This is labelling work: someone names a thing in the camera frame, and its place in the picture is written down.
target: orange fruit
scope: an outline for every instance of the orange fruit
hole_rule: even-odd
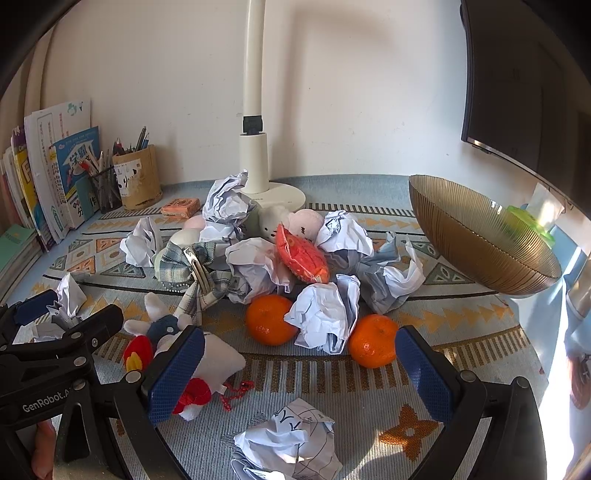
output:
[[[246,309],[244,323],[248,333],[263,345],[282,345],[295,337],[298,328],[283,317],[290,311],[291,300],[280,295],[255,298]]]
[[[394,339],[398,325],[384,315],[372,313],[359,320],[349,337],[349,353],[365,368],[379,368],[396,358]]]

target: screw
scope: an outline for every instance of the screw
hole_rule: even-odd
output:
[[[125,376],[127,383],[136,383],[140,378],[142,378],[142,374],[139,370],[132,370]]]
[[[524,377],[517,377],[517,385],[519,385],[521,388],[530,387],[530,383],[527,381],[527,378]]]
[[[470,370],[462,370],[460,372],[460,378],[464,382],[472,383],[474,380],[476,380],[476,374]]]
[[[86,382],[84,380],[82,380],[81,378],[79,378],[78,380],[74,380],[74,384],[72,385],[72,388],[74,388],[74,390],[78,391],[78,390],[82,390],[85,386],[86,386]]]

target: green book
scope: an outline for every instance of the green book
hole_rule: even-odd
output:
[[[0,236],[0,272],[29,244],[29,239],[37,232],[31,228],[12,225]]]

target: amber ribbed bowl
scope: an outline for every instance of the amber ribbed bowl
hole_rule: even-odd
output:
[[[562,275],[537,233],[484,195],[427,175],[410,177],[408,189],[427,238],[474,281],[500,293],[530,295]]]

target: white label on pen holder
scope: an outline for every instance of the white label on pen holder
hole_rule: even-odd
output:
[[[142,162],[138,158],[125,163],[114,165],[115,175],[117,176],[117,185],[119,186],[119,193],[122,197],[127,197],[131,194],[129,188],[129,181],[139,174],[142,169]]]

